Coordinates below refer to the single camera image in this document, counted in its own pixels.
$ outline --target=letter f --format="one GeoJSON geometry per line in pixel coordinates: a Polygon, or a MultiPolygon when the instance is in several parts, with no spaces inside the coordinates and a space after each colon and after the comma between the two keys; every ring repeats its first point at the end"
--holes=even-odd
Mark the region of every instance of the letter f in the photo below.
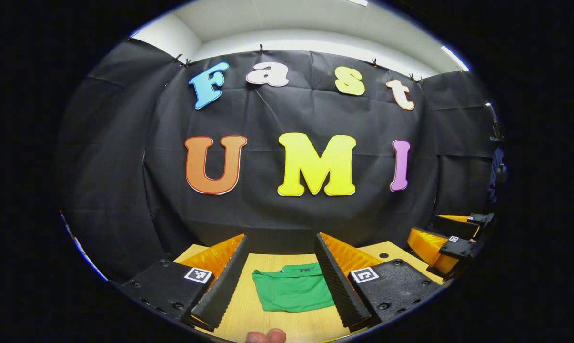
{"type": "Polygon", "coordinates": [[[220,70],[226,70],[229,67],[230,65],[222,61],[218,65],[215,65],[215,67],[207,69],[189,80],[189,84],[193,85],[193,89],[196,91],[196,96],[198,97],[194,105],[195,109],[199,110],[221,96],[221,91],[213,89],[212,85],[223,85],[225,79],[220,70]]]}

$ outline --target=ceiling light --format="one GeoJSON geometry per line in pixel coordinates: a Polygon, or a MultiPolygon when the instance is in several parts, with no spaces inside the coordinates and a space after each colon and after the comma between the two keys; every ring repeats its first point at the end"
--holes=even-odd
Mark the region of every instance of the ceiling light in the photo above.
{"type": "Polygon", "coordinates": [[[346,1],[350,1],[350,2],[353,2],[353,3],[357,4],[357,5],[361,5],[361,6],[367,7],[367,1],[365,1],[365,0],[346,0],[346,1]]]}
{"type": "Polygon", "coordinates": [[[456,61],[457,65],[461,67],[461,69],[463,69],[464,71],[469,71],[469,68],[467,68],[467,66],[465,65],[465,63],[463,63],[463,61],[461,61],[458,57],[456,57],[456,55],[454,55],[454,52],[451,52],[450,49],[446,48],[445,46],[442,46],[441,50],[443,50],[446,54],[448,54],[448,56],[452,57],[452,60],[456,61]]]}

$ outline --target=ceiling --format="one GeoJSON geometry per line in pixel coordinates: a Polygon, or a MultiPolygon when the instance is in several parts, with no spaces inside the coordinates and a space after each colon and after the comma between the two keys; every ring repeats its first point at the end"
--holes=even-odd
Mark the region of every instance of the ceiling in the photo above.
{"type": "Polygon", "coordinates": [[[197,0],[173,13],[203,43],[258,30],[323,30],[388,46],[439,72],[458,70],[441,42],[376,2],[364,7],[346,0],[197,0]]]}

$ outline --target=letter m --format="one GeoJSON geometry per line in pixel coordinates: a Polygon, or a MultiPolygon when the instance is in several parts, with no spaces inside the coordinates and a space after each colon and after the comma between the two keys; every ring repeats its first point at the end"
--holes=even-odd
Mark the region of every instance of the letter m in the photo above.
{"type": "Polygon", "coordinates": [[[278,193],[286,197],[304,194],[300,185],[300,171],[304,175],[310,193],[319,193],[327,174],[329,184],[324,188],[326,195],[352,195],[352,148],[354,138],[348,135],[331,137],[323,156],[319,158],[308,136],[300,133],[283,134],[278,143],[285,147],[285,179],[278,187],[278,193]]]}

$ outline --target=green shirt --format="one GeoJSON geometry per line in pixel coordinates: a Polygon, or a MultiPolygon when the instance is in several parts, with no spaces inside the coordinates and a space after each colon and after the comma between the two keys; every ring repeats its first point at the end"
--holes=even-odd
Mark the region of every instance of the green shirt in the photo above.
{"type": "Polygon", "coordinates": [[[318,263],[285,265],[280,272],[252,272],[263,310],[304,312],[333,306],[318,263]]]}

